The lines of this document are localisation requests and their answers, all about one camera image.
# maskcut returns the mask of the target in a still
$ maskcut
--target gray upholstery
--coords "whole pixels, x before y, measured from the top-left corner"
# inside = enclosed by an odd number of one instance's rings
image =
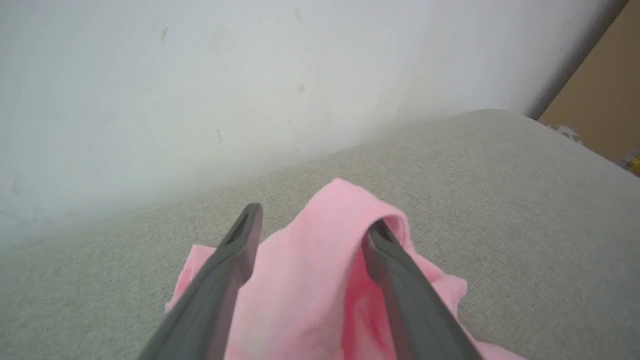
[[[529,359],[638,358],[640,179],[541,124],[480,110],[0,258],[0,358],[134,358],[192,244],[243,206],[265,235],[334,177],[409,217],[465,278],[461,321]]]

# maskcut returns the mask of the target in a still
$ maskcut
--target wall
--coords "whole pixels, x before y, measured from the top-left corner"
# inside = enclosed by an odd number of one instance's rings
[[[0,238],[25,246],[462,111],[530,113],[617,3],[4,0]]]

